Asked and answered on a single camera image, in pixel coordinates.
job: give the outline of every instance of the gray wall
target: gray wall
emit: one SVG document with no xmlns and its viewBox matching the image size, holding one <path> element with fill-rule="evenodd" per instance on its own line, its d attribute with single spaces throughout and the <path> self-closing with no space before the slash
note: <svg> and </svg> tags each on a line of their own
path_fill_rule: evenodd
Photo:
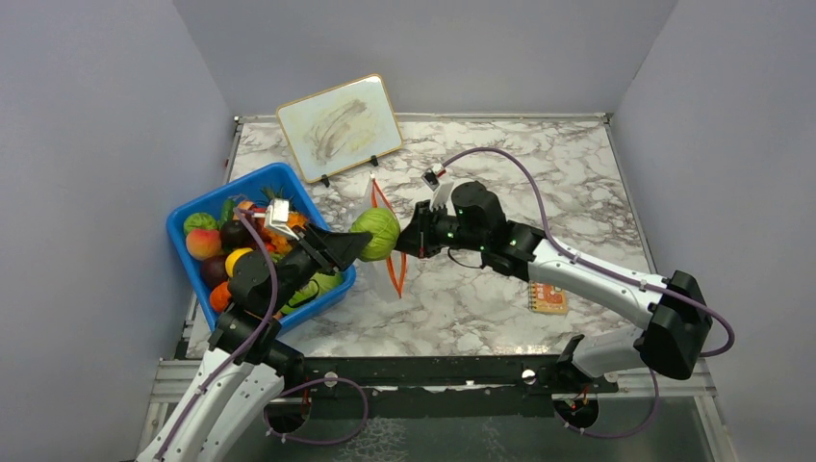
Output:
<svg viewBox="0 0 816 462">
<path fill-rule="evenodd" d="M 0 6 L 0 460 L 131 458 L 230 112 L 169 0 Z"/>
<path fill-rule="evenodd" d="M 816 3 L 680 0 L 613 119 L 657 266 L 737 329 L 711 360 L 742 461 L 816 442 Z"/>
<path fill-rule="evenodd" d="M 614 111 L 676 0 L 175 0 L 230 109 L 383 76 L 399 112 Z"/>
</svg>

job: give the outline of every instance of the blue bin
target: blue bin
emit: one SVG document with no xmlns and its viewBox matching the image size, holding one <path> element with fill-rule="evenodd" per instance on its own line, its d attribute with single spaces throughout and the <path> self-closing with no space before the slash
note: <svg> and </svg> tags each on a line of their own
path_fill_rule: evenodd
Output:
<svg viewBox="0 0 816 462">
<path fill-rule="evenodd" d="M 204 284 L 198 271 L 201 264 L 192 258 L 187 251 L 184 235 L 184 220 L 198 212 L 206 212 L 218 219 L 224 201 L 228 197 L 238 194 L 244 194 L 252 201 L 266 202 L 267 198 L 261 193 L 261 188 L 264 186 L 272 187 L 275 191 L 279 191 L 282 188 L 283 194 L 291 200 L 298 212 L 308 217 L 313 224 L 328 229 L 326 221 L 320 215 L 318 208 L 315 207 L 312 198 L 309 197 L 309 194 L 303 189 L 303 185 L 298 181 L 297 175 L 294 174 L 292 168 L 280 163 L 270 164 L 255 170 L 232 183 L 228 183 L 217 190 L 208 192 L 177 208 L 167 218 L 167 233 L 176 246 L 179 258 L 181 258 L 184 269 L 190 278 L 195 294 L 198 295 L 198 302 L 201 303 L 201 309 L 204 311 L 204 317 L 207 318 L 207 324 L 210 326 L 211 331 L 216 328 L 218 313 L 213 311 L 213 307 L 210 306 L 210 289 Z M 292 329 L 296 325 L 337 304 L 345 297 L 345 293 L 348 292 L 351 285 L 354 284 L 356 276 L 357 273 L 354 267 L 344 271 L 343 283 L 340 286 L 320 298 L 301 306 L 294 313 L 285 316 L 281 320 L 281 325 L 283 326 L 281 333 Z"/>
</svg>

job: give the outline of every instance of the clear plastic bag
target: clear plastic bag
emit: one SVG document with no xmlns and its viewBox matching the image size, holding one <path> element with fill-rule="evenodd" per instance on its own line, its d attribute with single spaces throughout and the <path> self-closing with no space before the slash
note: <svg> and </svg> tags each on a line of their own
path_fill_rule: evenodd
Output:
<svg viewBox="0 0 816 462">
<path fill-rule="evenodd" d="M 368 209 L 376 207 L 388 207 L 392 212 L 388 198 L 380 189 L 377 180 L 372 174 L 366 186 L 363 199 L 354 209 L 351 210 L 352 219 L 357 219 Z M 402 298 L 405 286 L 405 273 L 408 270 L 407 257 L 402 252 L 396 250 L 391 252 L 391 256 L 386 260 L 378 262 L 361 262 L 360 272 L 371 288 L 385 301 L 392 302 Z"/>
</svg>

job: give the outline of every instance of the marble tabletop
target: marble tabletop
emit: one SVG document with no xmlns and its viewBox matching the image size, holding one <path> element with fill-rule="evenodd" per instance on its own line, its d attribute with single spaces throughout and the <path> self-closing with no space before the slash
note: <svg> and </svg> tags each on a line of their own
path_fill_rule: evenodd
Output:
<svg viewBox="0 0 816 462">
<path fill-rule="evenodd" d="M 369 174 L 392 201 L 404 226 L 414 203 L 430 198 L 421 173 L 471 147 L 495 146 L 518 156 L 535 176 L 553 234 L 566 244 L 624 267 L 648 271 L 620 173 L 600 121 L 535 119 L 401 121 L 403 148 L 363 165 L 305 185 L 334 230 L 347 230 L 349 209 L 362 200 Z M 232 179 L 272 162 L 295 166 L 277 123 L 245 124 Z M 540 225 L 523 175 L 495 154 L 476 154 L 450 166 L 457 183 L 477 179 L 497 194 L 509 219 Z M 456 252 L 466 265 L 477 254 Z M 622 327 L 617 314 L 568 295 L 567 315 L 533 313 L 527 284 L 491 272 L 466 269 L 445 254 L 409 257 L 407 295 L 387 303 L 358 271 L 343 302 L 281 337 L 309 356 L 478 355 L 560 352 L 577 334 Z M 193 329 L 189 356 L 203 353 L 207 331 Z"/>
</svg>

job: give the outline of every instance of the black wire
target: black wire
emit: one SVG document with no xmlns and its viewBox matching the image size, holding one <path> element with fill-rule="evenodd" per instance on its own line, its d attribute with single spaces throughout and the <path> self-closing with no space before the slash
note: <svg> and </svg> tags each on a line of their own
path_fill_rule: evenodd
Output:
<svg viewBox="0 0 816 462">
<path fill-rule="evenodd" d="M 482 269 L 484 269 L 484 265 L 479 266 L 479 267 L 471 267 L 469 265 L 463 265 L 463 264 L 459 263 L 459 261 L 456 260 L 455 258 L 453 258 L 453 255 L 450 254 L 450 247 L 447 248 L 447 258 L 449 258 L 451 262 L 455 263 L 456 265 L 459 265 L 460 267 L 470 268 L 471 270 L 482 270 Z"/>
</svg>

